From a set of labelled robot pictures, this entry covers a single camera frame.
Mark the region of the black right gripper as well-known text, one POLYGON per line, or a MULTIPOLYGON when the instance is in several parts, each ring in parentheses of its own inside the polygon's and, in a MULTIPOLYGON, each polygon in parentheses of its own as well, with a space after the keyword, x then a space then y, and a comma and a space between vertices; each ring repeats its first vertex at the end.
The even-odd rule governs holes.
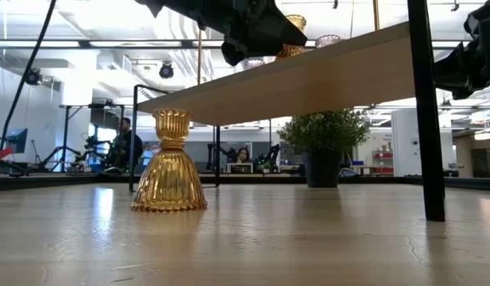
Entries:
POLYGON ((433 76, 435 87, 450 91, 453 99, 466 99, 490 86, 490 40, 460 43, 434 63, 433 76))

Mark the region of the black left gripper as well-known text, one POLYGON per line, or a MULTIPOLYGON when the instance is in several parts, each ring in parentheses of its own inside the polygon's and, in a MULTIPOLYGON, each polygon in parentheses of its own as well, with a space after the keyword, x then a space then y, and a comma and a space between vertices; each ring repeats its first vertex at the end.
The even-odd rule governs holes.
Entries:
POLYGON ((198 19, 224 36, 226 63, 274 56, 285 44, 304 46, 307 37, 280 15, 274 0, 198 0, 198 19))

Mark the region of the amber ribbed glass candle holder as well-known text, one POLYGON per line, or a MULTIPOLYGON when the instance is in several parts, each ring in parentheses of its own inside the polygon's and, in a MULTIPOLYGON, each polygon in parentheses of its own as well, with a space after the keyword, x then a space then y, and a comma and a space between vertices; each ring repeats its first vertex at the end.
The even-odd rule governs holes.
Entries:
MULTIPOLYGON (((307 25, 306 19, 298 14, 288 14, 286 18, 302 33, 307 25)), ((303 46, 285 44, 282 50, 276 55, 275 61, 285 60, 287 58, 297 56, 304 52, 303 46)))
POLYGON ((198 171, 184 151, 192 115, 180 109, 152 112, 160 150, 141 175, 131 207, 143 212, 196 211, 207 202, 198 171))

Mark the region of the pink ribbed glass candle holder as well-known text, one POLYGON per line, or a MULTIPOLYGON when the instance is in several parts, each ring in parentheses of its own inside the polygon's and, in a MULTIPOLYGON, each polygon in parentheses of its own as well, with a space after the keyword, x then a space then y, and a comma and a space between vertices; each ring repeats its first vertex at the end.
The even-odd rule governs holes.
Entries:
POLYGON ((252 68, 260 67, 264 64, 265 64, 265 62, 262 59, 246 59, 246 60, 243 60, 241 63, 244 71, 252 69, 252 68))

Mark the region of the clear glass bowl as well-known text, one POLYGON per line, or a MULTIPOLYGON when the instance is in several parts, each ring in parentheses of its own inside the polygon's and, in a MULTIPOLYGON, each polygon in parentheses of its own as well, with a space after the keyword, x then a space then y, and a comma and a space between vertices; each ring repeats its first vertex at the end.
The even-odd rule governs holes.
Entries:
POLYGON ((336 35, 336 34, 326 34, 323 36, 318 37, 315 40, 315 47, 316 48, 323 48, 328 45, 336 44, 341 40, 341 37, 336 35))

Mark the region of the wooden shelf with black legs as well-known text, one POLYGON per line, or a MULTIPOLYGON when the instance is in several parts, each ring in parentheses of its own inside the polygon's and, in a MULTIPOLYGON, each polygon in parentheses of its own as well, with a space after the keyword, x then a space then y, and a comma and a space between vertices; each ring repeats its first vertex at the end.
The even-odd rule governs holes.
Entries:
POLYGON ((137 103, 137 111, 189 111, 224 126, 415 97, 426 219, 443 222, 445 185, 427 0, 408 20, 248 71, 137 103))

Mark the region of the white cabinet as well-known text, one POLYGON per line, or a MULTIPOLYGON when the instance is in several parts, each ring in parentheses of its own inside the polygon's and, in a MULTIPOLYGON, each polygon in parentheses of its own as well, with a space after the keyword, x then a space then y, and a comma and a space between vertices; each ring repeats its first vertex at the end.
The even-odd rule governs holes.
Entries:
MULTIPOLYGON (((456 163, 453 135, 449 120, 440 119, 442 167, 456 163)), ((419 128, 416 109, 392 111, 393 165, 395 176, 421 176, 419 128)))

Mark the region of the green plant in dark pot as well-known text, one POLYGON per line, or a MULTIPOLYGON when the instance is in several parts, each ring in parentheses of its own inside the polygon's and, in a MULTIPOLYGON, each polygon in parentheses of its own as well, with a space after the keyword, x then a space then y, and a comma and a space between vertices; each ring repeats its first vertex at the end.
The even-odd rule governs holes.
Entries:
POLYGON ((294 116, 277 133, 301 152, 308 187, 336 188, 344 154, 368 140, 369 128, 362 112, 340 109, 294 116))

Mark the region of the red storage shelf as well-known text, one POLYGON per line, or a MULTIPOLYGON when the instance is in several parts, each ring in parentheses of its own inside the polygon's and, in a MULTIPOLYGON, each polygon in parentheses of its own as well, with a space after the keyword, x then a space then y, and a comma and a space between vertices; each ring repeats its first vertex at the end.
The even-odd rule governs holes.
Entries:
POLYGON ((393 176, 393 153, 387 151, 373 151, 372 166, 374 176, 393 176))

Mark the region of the white framed screen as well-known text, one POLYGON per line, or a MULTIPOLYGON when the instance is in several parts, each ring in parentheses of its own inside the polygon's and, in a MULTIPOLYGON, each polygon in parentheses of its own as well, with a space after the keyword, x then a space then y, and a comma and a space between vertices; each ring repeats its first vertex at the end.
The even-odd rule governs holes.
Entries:
POLYGON ((251 174, 253 173, 253 164, 251 163, 228 163, 227 172, 229 174, 251 174))

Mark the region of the background monitor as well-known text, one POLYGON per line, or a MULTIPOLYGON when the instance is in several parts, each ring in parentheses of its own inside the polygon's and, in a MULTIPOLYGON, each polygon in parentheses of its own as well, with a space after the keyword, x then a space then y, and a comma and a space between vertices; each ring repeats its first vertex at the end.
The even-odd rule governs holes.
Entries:
POLYGON ((28 129, 12 129, 6 134, 5 146, 11 148, 13 153, 24 153, 28 129))

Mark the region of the black background rig frame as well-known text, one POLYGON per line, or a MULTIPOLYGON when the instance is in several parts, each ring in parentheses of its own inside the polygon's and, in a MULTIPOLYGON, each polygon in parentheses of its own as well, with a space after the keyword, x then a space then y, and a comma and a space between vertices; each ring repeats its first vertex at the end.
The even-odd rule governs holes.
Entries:
POLYGON ((89 124, 118 130, 121 119, 125 116, 125 105, 112 103, 91 103, 88 105, 59 105, 63 110, 63 135, 61 145, 56 147, 56 153, 61 152, 57 164, 60 172, 66 172, 76 163, 75 159, 82 157, 82 146, 75 137, 70 138, 71 131, 88 131, 89 124))

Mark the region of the black aluminium table frame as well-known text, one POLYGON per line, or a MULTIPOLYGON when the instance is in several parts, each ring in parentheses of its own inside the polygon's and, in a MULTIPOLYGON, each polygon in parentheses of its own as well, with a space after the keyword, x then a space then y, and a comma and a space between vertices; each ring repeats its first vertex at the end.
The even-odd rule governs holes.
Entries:
MULTIPOLYGON (((216 179, 211 174, 202 174, 200 180, 203 184, 304 184, 306 179, 299 176, 282 176, 280 174, 269 176, 220 176, 216 179)), ((456 178, 444 179, 447 187, 490 191, 490 178, 456 178)), ((57 187, 78 184, 128 184, 128 176, 111 175, 59 175, 59 176, 23 176, 13 178, 0 176, 0 191, 57 187)), ((422 184, 419 176, 405 177, 347 177, 339 180, 340 184, 422 184)))

